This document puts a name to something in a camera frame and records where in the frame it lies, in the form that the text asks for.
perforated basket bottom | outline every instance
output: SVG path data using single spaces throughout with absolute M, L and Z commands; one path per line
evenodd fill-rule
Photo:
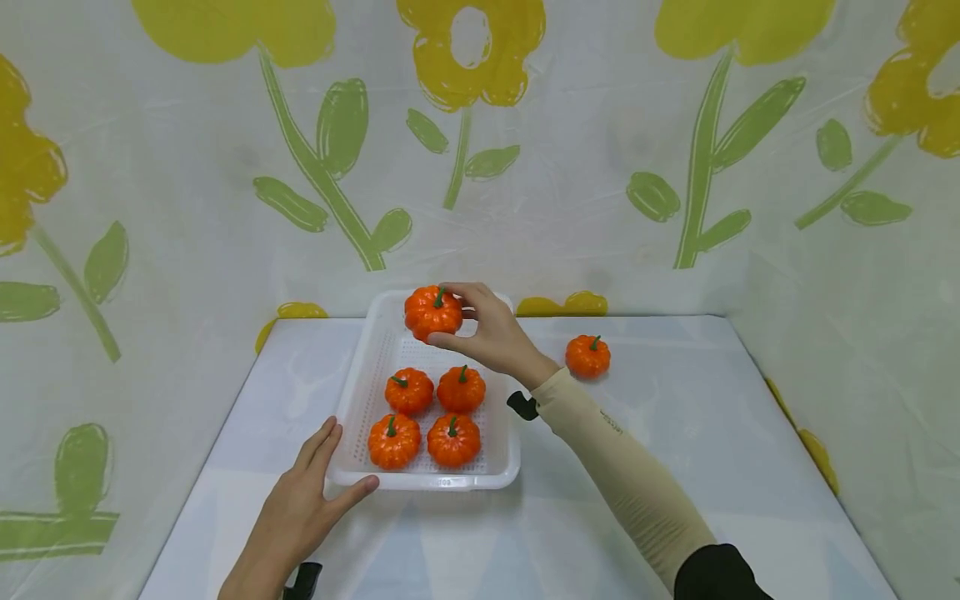
M 449 371 L 450 368 L 458 366 L 457 363 L 451 362 L 451 360 L 460 360 L 462 362 L 459 363 L 459 366 L 467 364 L 472 369 L 478 370 L 480 372 L 480 376 L 484 377 L 484 379 L 488 381 L 490 381 L 490 377 L 492 376 L 492 374 L 487 371 L 486 368 L 467 360 L 464 357 L 456 357 L 450 352 L 432 348 L 411 337 L 404 337 L 400 340 L 397 340 L 395 335 L 390 335 L 388 336 L 388 339 L 385 340 L 383 347 L 389 348 L 391 345 L 397 343 L 399 343 L 399 348 L 392 361 L 390 360 L 389 356 L 386 356 L 387 352 L 381 352 L 380 355 L 377 356 L 372 369 L 372 375 L 374 375 L 376 379 L 374 380 L 374 385 L 372 385 L 371 392 L 364 399 L 365 406 L 363 407 L 362 413 L 358 413 L 358 415 L 362 415 L 362 419 L 355 422 L 357 426 L 356 429 L 351 427 L 349 432 L 344 432 L 344 437 L 346 438 L 345 441 L 351 441 L 351 453 L 353 458 L 361 466 L 361 470 L 368 470 L 371 472 L 379 472 L 381 470 L 370 460 L 370 451 L 367 450 L 367 438 L 370 434 L 370 429 L 373 427 L 373 424 L 378 420 L 383 419 L 384 415 L 392 412 L 390 405 L 387 404 L 387 400 L 383 397 L 383 388 L 386 385 L 387 379 L 397 370 L 407 366 L 412 366 L 415 369 L 419 369 L 430 377 L 435 387 L 440 383 L 441 375 Z M 487 411 L 489 396 L 490 394 L 488 390 L 488 399 L 485 399 L 484 403 L 481 404 L 477 410 L 470 414 L 470 418 L 480 429 L 480 441 L 482 443 L 480 453 L 477 454 L 476 458 L 474 458 L 471 462 L 457 469 L 443 468 L 434 463 L 433 458 L 431 458 L 430 454 L 426 451 L 427 432 L 437 419 L 446 414 L 446 411 L 440 405 L 440 402 L 437 401 L 436 394 L 434 394 L 434 400 L 430 405 L 430 408 L 425 412 L 413 417 L 413 419 L 420 425 L 420 452 L 418 453 L 417 457 L 409 465 L 407 465 L 406 468 L 393 472 L 471 473 L 475 475 L 489 474 L 490 469 L 487 464 L 487 451 L 485 449 L 487 447 L 489 438 L 487 435 Z

beige arm sleeve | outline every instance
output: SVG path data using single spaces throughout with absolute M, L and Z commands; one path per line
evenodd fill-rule
M 533 391 L 538 412 L 580 459 L 613 516 L 671 593 L 694 551 L 716 543 L 680 484 L 608 417 L 567 369 Z

yellow flower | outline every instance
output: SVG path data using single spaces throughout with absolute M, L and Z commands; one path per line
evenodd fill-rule
M 34 226 L 30 203 L 46 204 L 66 183 L 57 144 L 27 126 L 30 89 L 0 54 L 0 256 L 23 248 Z
M 276 309 L 276 319 L 326 319 L 326 316 L 326 311 L 313 302 L 287 302 L 286 304 L 281 304 Z M 257 354 L 263 349 L 263 345 L 267 343 L 267 337 L 270 336 L 276 319 L 263 325 L 263 328 L 260 329 L 260 335 L 256 336 L 253 349 Z
M 897 35 L 906 47 L 883 63 L 867 90 L 867 119 L 878 135 L 919 132 L 921 149 L 941 158 L 960 155 L 960 88 L 940 96 L 927 77 L 960 42 L 957 0 L 911 0 Z
M 451 51 L 450 28 L 462 9 L 487 17 L 490 38 L 480 63 L 461 66 Z M 515 105 L 527 87 L 523 61 L 546 31 L 542 0 L 396 0 L 403 22 L 418 30 L 414 64 L 426 97 L 454 112 L 477 98 L 497 107 Z
M 696 60 L 736 42 L 741 64 L 779 62 L 827 25 L 834 0 L 663 0 L 654 36 L 675 59 Z
M 227 62 L 262 44 L 277 66 L 312 64 L 333 52 L 329 0 L 132 0 L 154 43 L 181 60 Z
M 571 294 L 560 306 L 547 298 L 524 298 L 516 308 L 518 317 L 603 317 L 607 314 L 607 299 L 593 292 Z
M 830 486 L 830 491 L 833 492 L 833 495 L 839 495 L 840 480 L 837 479 L 837 473 L 833 470 L 833 465 L 830 464 L 830 455 L 827 453 L 827 448 L 809 429 L 797 428 L 797 423 L 793 421 L 793 415 L 790 414 L 790 409 L 786 407 L 782 396 L 780 396 L 780 390 L 777 389 L 777 384 L 774 383 L 773 379 L 768 377 L 764 377 L 764 381 L 767 382 L 770 393 L 774 395 L 774 400 L 777 401 L 777 405 L 786 415 L 786 419 L 790 421 L 790 425 L 797 431 L 797 435 L 800 436 L 800 441 L 806 448 L 806 453 L 810 455 L 810 458 L 813 459 L 813 464 L 820 470 L 820 474 L 823 475 L 827 485 Z

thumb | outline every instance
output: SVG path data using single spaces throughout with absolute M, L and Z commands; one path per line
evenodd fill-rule
M 436 348 L 453 350 L 461 354 L 468 354 L 470 344 L 469 338 L 462 338 L 452 333 L 443 333 L 441 331 L 434 331 L 426 336 L 426 343 Z
M 364 477 L 349 488 L 345 489 L 344 492 L 338 495 L 336 498 L 330 500 L 330 508 L 333 509 L 334 514 L 339 520 L 340 517 L 345 515 L 351 508 L 359 504 L 360 500 L 363 500 L 369 496 L 379 486 L 380 480 L 376 477 L 376 475 Z

floral backdrop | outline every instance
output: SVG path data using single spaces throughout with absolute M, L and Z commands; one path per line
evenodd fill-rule
M 0 595 L 135 597 L 273 322 L 452 278 L 730 315 L 901 597 L 960 593 L 960 4 L 0 14 Z

